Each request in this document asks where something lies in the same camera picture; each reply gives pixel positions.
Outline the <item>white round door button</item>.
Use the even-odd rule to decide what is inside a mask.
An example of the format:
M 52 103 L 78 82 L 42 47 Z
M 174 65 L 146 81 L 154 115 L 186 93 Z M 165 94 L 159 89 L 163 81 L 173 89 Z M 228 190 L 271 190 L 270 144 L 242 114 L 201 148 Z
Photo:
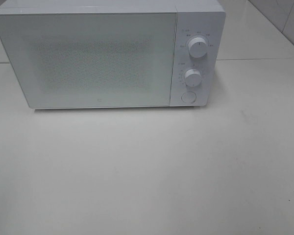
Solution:
M 196 101 L 196 94 L 194 92 L 185 92 L 182 96 L 181 96 L 181 100 L 184 103 L 194 103 Z

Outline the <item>white timer knob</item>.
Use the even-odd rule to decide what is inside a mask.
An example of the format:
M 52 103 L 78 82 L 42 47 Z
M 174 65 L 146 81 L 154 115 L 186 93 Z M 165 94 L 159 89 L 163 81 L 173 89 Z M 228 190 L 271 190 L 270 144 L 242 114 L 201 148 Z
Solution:
M 184 74 L 184 81 L 188 87 L 197 87 L 202 83 L 203 77 L 196 69 L 187 70 Z

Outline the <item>white microwave door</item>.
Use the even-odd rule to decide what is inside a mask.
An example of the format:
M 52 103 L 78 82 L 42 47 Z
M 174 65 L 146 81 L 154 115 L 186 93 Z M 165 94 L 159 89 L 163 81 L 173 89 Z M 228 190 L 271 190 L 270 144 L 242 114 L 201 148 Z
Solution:
M 167 106 L 175 13 L 0 15 L 33 109 Z

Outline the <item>white upper power knob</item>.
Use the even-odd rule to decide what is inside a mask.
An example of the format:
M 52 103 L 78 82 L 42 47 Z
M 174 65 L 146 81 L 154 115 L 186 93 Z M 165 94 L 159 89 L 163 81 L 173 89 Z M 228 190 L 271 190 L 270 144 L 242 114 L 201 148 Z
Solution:
M 187 43 L 189 55 L 193 58 L 201 58 L 208 52 L 208 41 L 202 35 L 191 38 Z

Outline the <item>white microwave oven body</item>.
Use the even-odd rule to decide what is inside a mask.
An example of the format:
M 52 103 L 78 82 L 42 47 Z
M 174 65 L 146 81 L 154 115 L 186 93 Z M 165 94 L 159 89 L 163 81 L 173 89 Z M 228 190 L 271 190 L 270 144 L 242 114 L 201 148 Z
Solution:
M 161 107 L 204 106 L 226 18 L 225 10 L 216 0 L 7 0 L 0 6 L 0 15 L 161 13 L 176 14 L 170 102 Z M 187 47 L 188 41 L 197 35 L 208 41 L 208 52 L 201 58 L 191 57 Z M 185 84 L 184 74 L 190 69 L 200 71 L 203 77 L 197 87 Z M 185 92 L 194 92 L 196 101 L 184 103 L 181 96 Z

